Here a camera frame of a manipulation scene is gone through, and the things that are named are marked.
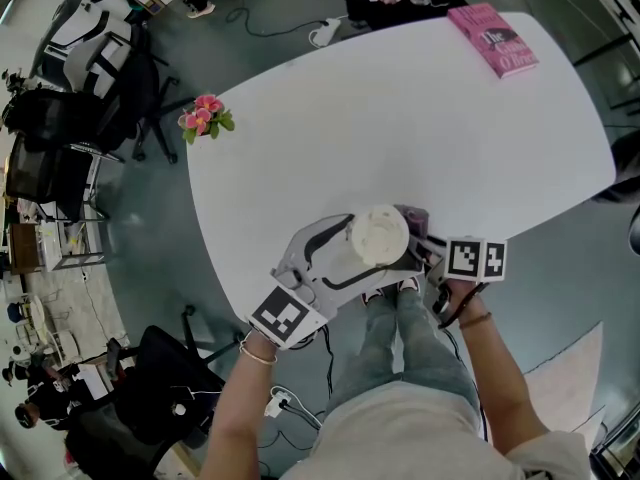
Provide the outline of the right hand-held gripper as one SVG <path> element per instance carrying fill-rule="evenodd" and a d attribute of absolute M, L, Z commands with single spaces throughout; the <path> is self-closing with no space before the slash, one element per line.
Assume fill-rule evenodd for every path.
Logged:
<path fill-rule="evenodd" d="M 451 238 L 445 242 L 430 238 L 409 237 L 408 253 L 423 267 L 427 284 L 437 294 L 431 305 L 433 313 L 452 313 L 449 279 L 477 285 L 505 279 L 507 242 L 472 237 Z"/>

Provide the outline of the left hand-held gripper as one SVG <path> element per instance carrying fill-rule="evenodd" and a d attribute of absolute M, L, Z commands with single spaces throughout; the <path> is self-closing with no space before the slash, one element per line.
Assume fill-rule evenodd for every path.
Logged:
<path fill-rule="evenodd" d="M 354 214 L 322 218 L 295 233 L 279 270 L 247 278 L 246 321 L 281 350 L 297 345 L 339 307 L 380 286 L 383 267 L 355 273 Z"/>

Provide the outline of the person's right hand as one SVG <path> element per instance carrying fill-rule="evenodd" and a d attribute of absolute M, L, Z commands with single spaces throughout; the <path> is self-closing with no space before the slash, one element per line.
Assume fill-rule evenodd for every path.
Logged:
<path fill-rule="evenodd" d="M 458 304 L 458 306 L 455 308 L 455 310 L 449 315 L 449 317 L 439 324 L 439 328 L 440 329 L 446 329 L 451 324 L 453 324 L 456 320 L 458 320 L 459 317 L 464 313 L 464 311 L 468 307 L 469 303 L 477 295 L 479 295 L 482 291 L 484 291 L 487 286 L 488 286 L 488 284 L 485 283 L 485 282 L 478 283 L 471 291 L 469 291 L 465 295 L 465 297 L 461 300 L 461 302 Z"/>

